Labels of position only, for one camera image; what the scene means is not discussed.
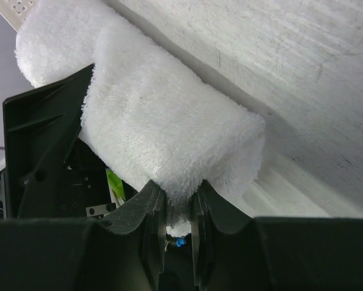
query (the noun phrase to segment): rolled towel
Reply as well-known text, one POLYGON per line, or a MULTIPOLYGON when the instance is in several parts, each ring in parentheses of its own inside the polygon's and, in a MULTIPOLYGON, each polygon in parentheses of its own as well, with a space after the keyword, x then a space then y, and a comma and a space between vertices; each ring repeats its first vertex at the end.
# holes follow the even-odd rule
POLYGON ((80 137, 135 189, 141 190, 149 179, 164 189, 168 232, 185 235, 189 232, 188 200, 204 179, 236 203, 257 177, 264 121, 202 83, 126 19, 114 12, 110 17, 105 4, 87 2, 91 5, 75 7, 75 0, 40 0, 38 9, 29 14, 18 32, 20 69, 24 71, 26 64, 25 69, 33 68, 25 74, 28 79, 42 76, 43 84, 47 84, 56 81, 59 74, 63 78, 94 61, 80 137), (53 18, 49 24, 43 21, 44 6, 59 10, 59 23, 53 18), (86 49, 77 51, 83 39, 69 36, 79 25, 71 19, 85 19, 86 14, 88 20, 81 33, 89 35, 98 27, 97 34, 85 38, 86 49), (54 25, 65 30, 63 36, 59 30, 49 30, 54 25), (55 36, 42 37, 53 32, 55 36), (29 55, 26 47, 31 41, 54 49, 43 53, 32 50, 29 55), (42 58, 47 58, 50 68, 39 65, 42 58))

